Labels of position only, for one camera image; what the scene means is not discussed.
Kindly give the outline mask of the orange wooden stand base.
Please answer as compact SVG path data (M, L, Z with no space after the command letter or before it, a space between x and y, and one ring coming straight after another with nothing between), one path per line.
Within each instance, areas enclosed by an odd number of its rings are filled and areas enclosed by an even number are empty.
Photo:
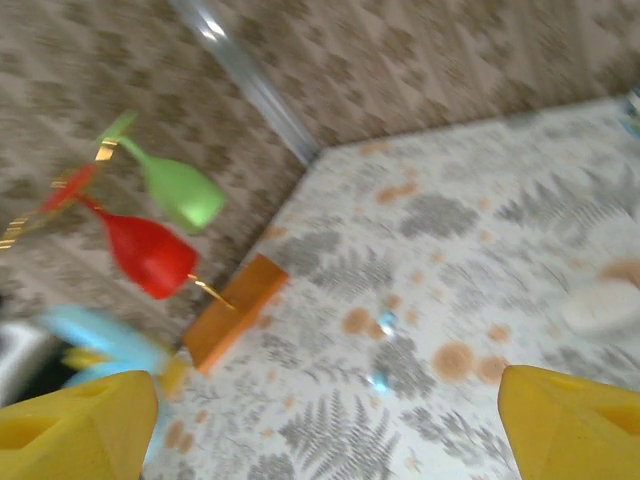
M288 280L288 273L262 254L242 267L221 299L214 298L183 335L194 367L207 374Z

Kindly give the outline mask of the aluminium frame post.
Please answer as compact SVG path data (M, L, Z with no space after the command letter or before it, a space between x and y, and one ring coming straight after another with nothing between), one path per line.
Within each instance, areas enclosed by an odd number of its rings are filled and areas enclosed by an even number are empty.
M219 13L206 0L168 2L289 151L302 165L311 165L322 147Z

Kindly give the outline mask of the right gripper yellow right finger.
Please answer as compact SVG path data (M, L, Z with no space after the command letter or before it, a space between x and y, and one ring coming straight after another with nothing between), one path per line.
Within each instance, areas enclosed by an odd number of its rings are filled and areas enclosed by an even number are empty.
M511 365L499 416L522 480L640 480L640 392Z

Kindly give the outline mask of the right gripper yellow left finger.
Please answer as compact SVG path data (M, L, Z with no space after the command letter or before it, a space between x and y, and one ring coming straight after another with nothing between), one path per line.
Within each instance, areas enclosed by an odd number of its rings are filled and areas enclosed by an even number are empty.
M0 409L0 480L139 480L158 416L129 371Z

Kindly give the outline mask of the green wine glass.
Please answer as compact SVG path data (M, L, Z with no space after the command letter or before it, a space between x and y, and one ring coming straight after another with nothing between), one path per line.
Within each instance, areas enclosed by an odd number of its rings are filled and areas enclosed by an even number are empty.
M225 193L186 163L148 153L126 131L137 114L125 111L97 139L101 147L123 148L140 165L145 187L159 209L186 233L207 227L226 204Z

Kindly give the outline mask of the red wine glass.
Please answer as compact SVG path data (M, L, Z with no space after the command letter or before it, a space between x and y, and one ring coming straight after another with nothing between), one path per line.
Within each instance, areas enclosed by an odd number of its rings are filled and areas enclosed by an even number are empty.
M113 214L85 194L99 165L88 163L52 182L53 193L40 207L53 213L80 202L101 220L112 257L124 274L156 300L174 295L194 273L198 254L163 225Z

